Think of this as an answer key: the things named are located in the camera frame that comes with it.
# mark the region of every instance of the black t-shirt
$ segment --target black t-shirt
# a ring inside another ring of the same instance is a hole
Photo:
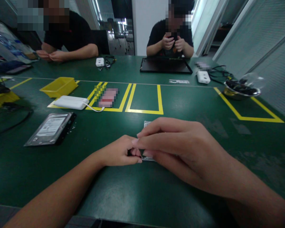
[[[61,50],[64,45],[68,51],[76,51],[90,43],[96,44],[95,41],[89,24],[73,11],[70,11],[69,31],[53,31],[50,27],[44,38],[44,42],[54,48]]]
[[[166,20],[162,20],[160,22],[157,22],[154,27],[152,28],[150,39],[148,42],[148,46],[154,45],[158,43],[159,41],[162,40],[164,35],[168,32],[168,28],[166,27]],[[184,39],[190,46],[193,47],[193,42],[192,42],[192,32],[191,29],[184,23],[176,33],[172,33],[172,36],[174,36],[174,40],[177,41],[177,36],[180,36],[182,39]],[[173,47],[170,50],[165,50],[162,49],[159,51],[155,56],[167,56],[167,57],[172,57],[172,58],[178,58],[183,55],[183,52],[178,52]]]

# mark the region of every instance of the stainless steel bowl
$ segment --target stainless steel bowl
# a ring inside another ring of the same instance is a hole
[[[226,82],[224,83],[225,84],[225,89],[224,89],[224,94],[228,97],[230,97],[231,99],[234,99],[234,100],[244,100],[246,98],[251,98],[251,97],[258,97],[261,95],[261,90],[260,89],[257,89],[257,91],[253,94],[253,95],[247,95],[247,94],[243,94],[243,93],[240,93],[240,92],[237,92],[235,90],[233,90],[232,88],[230,88]]]

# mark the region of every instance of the yellow plastic bin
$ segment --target yellow plastic bin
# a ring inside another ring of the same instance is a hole
[[[69,95],[77,87],[74,78],[60,77],[40,89],[40,91],[45,92],[50,98],[60,98]]]
[[[12,91],[9,93],[1,93],[0,94],[0,107],[3,105],[4,102],[14,102],[19,100],[20,98]]]

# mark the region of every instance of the hard drive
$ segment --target hard drive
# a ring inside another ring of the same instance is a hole
[[[73,112],[49,114],[24,146],[59,145],[75,118]]]

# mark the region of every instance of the white device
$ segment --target white device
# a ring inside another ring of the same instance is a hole
[[[204,84],[209,84],[211,82],[207,71],[198,71],[197,80],[199,81],[199,83],[204,83]]]
[[[97,58],[96,59],[96,66],[97,67],[103,67],[105,65],[105,59],[104,58]]]
[[[102,112],[105,108],[103,107],[100,111],[96,111],[91,106],[88,105],[89,100],[87,98],[78,98],[71,96],[61,96],[58,100],[54,102],[54,105],[61,108],[77,109],[83,110],[86,106],[95,112]]]

